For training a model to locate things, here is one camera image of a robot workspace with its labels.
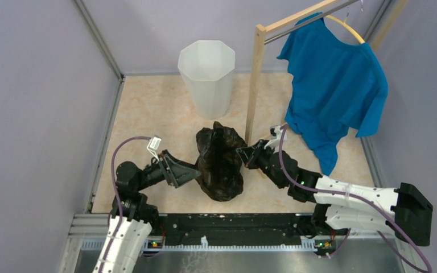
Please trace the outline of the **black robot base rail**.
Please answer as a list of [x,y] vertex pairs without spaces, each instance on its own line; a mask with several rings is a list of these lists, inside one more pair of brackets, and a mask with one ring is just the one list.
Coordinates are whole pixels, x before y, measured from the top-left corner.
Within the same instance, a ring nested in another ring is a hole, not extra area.
[[320,251],[336,248],[333,230],[311,213],[161,214],[143,251]]

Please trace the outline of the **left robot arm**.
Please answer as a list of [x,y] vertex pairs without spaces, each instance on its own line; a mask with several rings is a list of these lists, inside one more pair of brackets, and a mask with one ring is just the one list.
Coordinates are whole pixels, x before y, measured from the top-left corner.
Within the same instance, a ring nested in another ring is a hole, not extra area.
[[115,169],[116,196],[108,230],[93,272],[132,272],[146,239],[163,230],[158,208],[148,204],[142,190],[165,181],[178,188],[200,176],[198,167],[173,157],[167,150],[140,169],[125,161]]

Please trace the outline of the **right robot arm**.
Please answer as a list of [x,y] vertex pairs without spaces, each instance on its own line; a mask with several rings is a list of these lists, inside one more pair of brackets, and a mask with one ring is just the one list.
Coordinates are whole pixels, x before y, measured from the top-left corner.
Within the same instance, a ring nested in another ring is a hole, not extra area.
[[365,187],[334,180],[298,166],[285,151],[259,140],[236,152],[247,169],[261,170],[278,188],[299,202],[316,204],[311,227],[318,234],[331,229],[362,229],[406,235],[418,246],[429,246],[433,205],[408,183],[398,188]]

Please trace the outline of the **black trash bag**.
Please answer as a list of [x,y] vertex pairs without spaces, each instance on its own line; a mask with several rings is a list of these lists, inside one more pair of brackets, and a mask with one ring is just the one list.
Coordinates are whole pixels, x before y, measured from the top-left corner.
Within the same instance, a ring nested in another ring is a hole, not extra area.
[[246,147],[238,132],[214,121],[213,127],[203,127],[196,133],[198,159],[195,163],[201,175],[196,178],[201,190],[212,200],[227,202],[244,190],[242,160],[236,149]]

